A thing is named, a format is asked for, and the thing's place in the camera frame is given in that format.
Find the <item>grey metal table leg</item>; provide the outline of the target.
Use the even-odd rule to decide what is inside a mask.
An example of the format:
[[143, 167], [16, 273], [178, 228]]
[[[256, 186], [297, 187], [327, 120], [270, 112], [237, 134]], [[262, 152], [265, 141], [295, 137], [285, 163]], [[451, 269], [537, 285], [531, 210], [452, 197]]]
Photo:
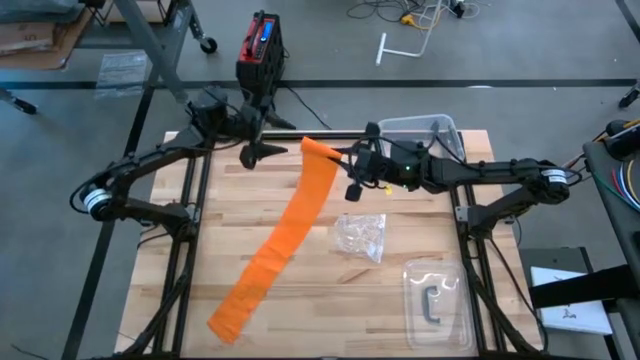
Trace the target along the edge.
[[162, 45], [135, 0], [112, 0], [124, 18], [135, 45], [140, 46], [152, 62], [150, 82], [158, 80], [172, 93], [178, 103], [188, 101], [183, 82], [177, 74], [177, 65], [188, 30], [201, 45], [208, 46], [192, 0], [171, 0], [168, 26], [172, 31], [167, 45]]

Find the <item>flat clear plastic bag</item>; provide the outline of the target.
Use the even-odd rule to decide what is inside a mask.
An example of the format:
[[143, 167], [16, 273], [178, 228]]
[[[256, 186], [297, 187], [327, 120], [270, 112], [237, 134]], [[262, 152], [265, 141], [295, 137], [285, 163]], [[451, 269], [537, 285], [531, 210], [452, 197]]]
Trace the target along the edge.
[[104, 55], [94, 97], [120, 98], [141, 94], [147, 62], [147, 55], [143, 51]]

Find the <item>crumpled clear plastic bag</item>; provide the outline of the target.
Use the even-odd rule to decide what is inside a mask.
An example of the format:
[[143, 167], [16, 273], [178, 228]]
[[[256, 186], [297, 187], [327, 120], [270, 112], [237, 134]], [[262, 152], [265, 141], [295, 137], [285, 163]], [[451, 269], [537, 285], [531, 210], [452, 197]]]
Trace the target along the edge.
[[332, 230], [339, 253], [366, 258], [376, 264], [382, 261], [386, 215], [341, 215]]

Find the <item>grey green bag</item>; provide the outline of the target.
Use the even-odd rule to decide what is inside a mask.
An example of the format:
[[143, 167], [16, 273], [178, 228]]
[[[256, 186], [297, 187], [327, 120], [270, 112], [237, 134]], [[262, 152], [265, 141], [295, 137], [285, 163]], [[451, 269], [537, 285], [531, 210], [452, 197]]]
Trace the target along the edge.
[[0, 24], [70, 23], [83, 9], [80, 0], [0, 0]]

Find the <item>white T-shaped pipe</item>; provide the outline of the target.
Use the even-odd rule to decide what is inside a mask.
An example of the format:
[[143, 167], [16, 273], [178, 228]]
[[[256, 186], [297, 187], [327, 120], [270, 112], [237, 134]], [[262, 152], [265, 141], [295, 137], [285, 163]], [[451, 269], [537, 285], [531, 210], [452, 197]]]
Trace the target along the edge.
[[381, 65], [384, 55], [395, 55], [395, 56], [401, 56], [401, 57], [416, 59], [416, 58], [421, 58], [425, 54], [427, 46], [428, 46], [428, 44], [430, 42], [431, 36], [432, 36], [432, 34], [434, 32], [434, 29], [437, 27], [437, 25], [439, 23], [439, 20], [440, 20], [440, 17], [441, 17], [441, 14], [445, 10], [444, 5], [443, 5], [443, 0], [438, 0], [435, 5], [426, 5], [424, 7], [424, 10], [420, 13], [420, 17], [424, 18], [429, 9], [433, 9], [434, 10], [434, 14], [430, 18], [430, 23], [429, 23], [428, 26], [421, 26], [421, 25], [418, 25], [416, 22], [413, 22], [413, 23], [409, 22], [408, 23], [408, 25], [410, 27], [413, 27], [414, 29], [423, 31], [425, 33], [424, 39], [423, 39], [423, 43], [422, 43], [420, 49], [417, 52], [406, 52], [406, 51], [401, 51], [401, 50], [388, 48], [386, 46], [387, 33], [383, 32], [381, 34], [379, 45], [378, 45], [378, 49], [377, 49], [377, 53], [376, 53], [376, 58], [375, 58], [375, 65], [376, 66], [380, 66]]

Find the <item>flattened cardboard box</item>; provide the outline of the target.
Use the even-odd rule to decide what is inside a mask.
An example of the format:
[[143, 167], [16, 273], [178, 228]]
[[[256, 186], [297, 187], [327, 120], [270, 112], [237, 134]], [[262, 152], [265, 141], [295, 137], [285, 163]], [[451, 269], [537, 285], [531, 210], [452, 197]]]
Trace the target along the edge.
[[71, 23], [0, 24], [0, 69], [57, 70], [65, 66], [92, 19], [82, 9]]

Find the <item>white box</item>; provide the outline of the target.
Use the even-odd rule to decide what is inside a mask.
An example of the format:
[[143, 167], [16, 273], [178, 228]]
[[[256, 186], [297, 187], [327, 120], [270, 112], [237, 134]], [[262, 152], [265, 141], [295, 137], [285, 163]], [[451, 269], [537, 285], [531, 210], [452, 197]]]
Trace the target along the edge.
[[[584, 276], [584, 273], [533, 266], [531, 278], [534, 286]], [[601, 301], [575, 303], [538, 309], [545, 328], [612, 335], [613, 331]]]

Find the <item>clear plastic storage bin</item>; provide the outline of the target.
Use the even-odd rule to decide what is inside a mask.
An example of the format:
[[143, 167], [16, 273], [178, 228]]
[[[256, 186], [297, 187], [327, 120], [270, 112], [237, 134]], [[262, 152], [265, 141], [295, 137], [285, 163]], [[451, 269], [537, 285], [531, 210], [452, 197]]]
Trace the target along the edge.
[[382, 137], [396, 143], [421, 142], [433, 156], [466, 159], [461, 136], [446, 114], [388, 118], [379, 121], [378, 126]]

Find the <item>dark side table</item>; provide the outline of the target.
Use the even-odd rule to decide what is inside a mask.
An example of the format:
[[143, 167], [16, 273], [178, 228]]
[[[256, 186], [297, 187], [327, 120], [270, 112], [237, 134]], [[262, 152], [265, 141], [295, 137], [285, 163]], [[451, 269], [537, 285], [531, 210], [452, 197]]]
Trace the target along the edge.
[[583, 151], [630, 273], [631, 294], [616, 305], [640, 360], [640, 158], [615, 159], [603, 142], [585, 143]]

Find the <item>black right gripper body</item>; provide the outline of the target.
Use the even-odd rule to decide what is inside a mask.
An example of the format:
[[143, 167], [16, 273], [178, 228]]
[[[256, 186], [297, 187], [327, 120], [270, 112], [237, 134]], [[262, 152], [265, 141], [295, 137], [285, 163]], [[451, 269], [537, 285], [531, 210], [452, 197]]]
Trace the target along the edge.
[[365, 135], [351, 147], [354, 150], [347, 154], [347, 157], [352, 157], [355, 163], [353, 166], [347, 166], [347, 174], [353, 183], [347, 187], [345, 199], [359, 201], [364, 188], [383, 189], [379, 180], [384, 172], [384, 161], [378, 124], [369, 122], [365, 127]]

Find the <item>black yellow device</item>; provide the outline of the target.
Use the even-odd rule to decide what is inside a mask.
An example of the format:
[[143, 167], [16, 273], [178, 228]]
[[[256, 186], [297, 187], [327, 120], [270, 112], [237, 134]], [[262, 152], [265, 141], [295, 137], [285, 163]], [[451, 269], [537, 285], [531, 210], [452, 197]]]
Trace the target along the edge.
[[604, 145], [615, 159], [624, 160], [640, 150], [640, 119], [633, 121], [614, 120], [605, 128]]

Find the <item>black caster leg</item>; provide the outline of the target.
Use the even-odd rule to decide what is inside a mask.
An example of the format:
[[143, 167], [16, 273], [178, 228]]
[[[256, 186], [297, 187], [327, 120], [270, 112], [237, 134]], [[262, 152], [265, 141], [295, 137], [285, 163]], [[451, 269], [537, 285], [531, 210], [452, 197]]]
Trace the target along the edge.
[[15, 109], [22, 111], [28, 115], [35, 115], [38, 113], [38, 109], [34, 104], [23, 100], [15, 95], [10, 89], [6, 88], [0, 83], [0, 101], [3, 101]]

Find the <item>orange elastic bandage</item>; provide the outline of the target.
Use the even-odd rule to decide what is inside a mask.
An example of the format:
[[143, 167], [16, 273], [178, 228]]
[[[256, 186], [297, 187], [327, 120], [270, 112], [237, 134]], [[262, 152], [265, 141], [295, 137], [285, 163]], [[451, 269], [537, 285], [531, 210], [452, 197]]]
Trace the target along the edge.
[[302, 171], [296, 191], [268, 239], [252, 256], [239, 280], [207, 321], [232, 344], [285, 269], [318, 218], [333, 186], [342, 154], [309, 137], [302, 139]]

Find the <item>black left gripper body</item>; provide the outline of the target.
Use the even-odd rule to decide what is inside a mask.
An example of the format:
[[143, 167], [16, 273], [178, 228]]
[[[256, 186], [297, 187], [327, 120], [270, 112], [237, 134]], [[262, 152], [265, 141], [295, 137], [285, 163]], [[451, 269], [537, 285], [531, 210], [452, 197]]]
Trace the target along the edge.
[[261, 156], [263, 125], [262, 113], [249, 105], [227, 118], [227, 135], [244, 142], [239, 159], [246, 169], [254, 169]]

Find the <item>red black battery pack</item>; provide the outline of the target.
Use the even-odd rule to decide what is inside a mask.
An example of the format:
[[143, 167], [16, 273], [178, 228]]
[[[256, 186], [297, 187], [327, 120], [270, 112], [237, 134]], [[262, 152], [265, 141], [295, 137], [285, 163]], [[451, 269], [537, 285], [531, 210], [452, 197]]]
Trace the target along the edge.
[[273, 96], [284, 63], [280, 17], [264, 10], [255, 12], [236, 62], [236, 78], [244, 97], [260, 104], [265, 96]]

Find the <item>dark grey stand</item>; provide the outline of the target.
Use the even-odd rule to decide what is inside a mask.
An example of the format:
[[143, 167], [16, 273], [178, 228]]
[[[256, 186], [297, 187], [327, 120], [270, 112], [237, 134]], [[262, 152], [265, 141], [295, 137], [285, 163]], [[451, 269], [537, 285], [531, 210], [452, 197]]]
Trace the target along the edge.
[[550, 268], [579, 273], [593, 272], [593, 266], [585, 247], [520, 249], [519, 254], [526, 281], [529, 286], [533, 285], [531, 277], [532, 267]]

